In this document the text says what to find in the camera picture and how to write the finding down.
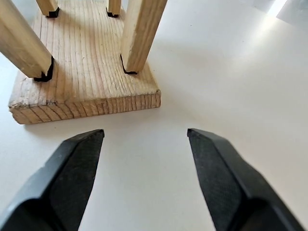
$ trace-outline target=wooden stool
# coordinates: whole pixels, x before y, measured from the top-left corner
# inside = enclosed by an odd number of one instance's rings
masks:
[[[167,0],[37,0],[32,28],[0,1],[0,51],[19,68],[9,109],[20,124],[160,106],[146,62]]]

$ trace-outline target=stool leg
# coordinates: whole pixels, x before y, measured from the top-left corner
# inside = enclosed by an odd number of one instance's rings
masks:
[[[107,13],[109,17],[118,17],[121,11],[121,0],[108,0]]]
[[[125,17],[121,57],[126,73],[141,71],[148,57],[167,0],[130,0]]]
[[[56,18],[59,14],[59,7],[55,0],[36,0],[42,14],[48,18]]]
[[[0,52],[26,76],[48,81],[53,58],[11,0],[0,0]]]

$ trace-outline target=black adhesive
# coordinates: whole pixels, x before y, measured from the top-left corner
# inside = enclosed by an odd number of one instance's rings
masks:
[[[60,8],[58,7],[55,11],[49,11],[47,18],[57,18],[59,15]]]
[[[108,12],[107,8],[106,8],[106,12],[107,12],[108,17],[112,17],[112,18],[117,18],[117,17],[119,17],[118,14],[113,14],[113,13],[111,13],[111,12]]]
[[[53,57],[51,57],[51,65],[47,71],[47,75],[45,75],[43,72],[41,74],[41,78],[33,78],[36,82],[48,82],[52,79],[52,71],[53,71]]]
[[[125,74],[128,74],[128,75],[136,75],[136,74],[138,74],[138,73],[135,72],[135,71],[126,71],[125,68],[124,68],[122,55],[120,55],[120,57],[121,57],[121,62],[122,62],[123,71],[124,71]]]

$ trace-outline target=white surface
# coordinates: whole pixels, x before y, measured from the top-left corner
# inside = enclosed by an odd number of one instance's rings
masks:
[[[104,128],[81,231],[212,231],[186,130],[229,139],[308,228],[308,35],[226,0],[169,0],[149,62],[159,109],[21,126],[0,58],[0,210],[59,143]]]

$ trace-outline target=wood grain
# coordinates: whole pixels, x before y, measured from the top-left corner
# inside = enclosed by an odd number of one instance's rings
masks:
[[[49,12],[54,12],[58,8],[56,0],[36,0],[40,11],[44,16],[49,16]]]
[[[121,11],[121,0],[107,0],[107,12],[119,15]]]
[[[127,72],[139,72],[148,57],[167,0],[130,0],[121,55]]]
[[[9,102],[20,124],[135,111],[160,106],[148,64],[127,75],[120,59],[124,15],[110,18],[104,1],[58,2],[59,17],[38,13],[33,29],[55,59],[52,80],[19,73]]]
[[[0,0],[0,52],[29,78],[41,78],[51,54],[11,0]]]

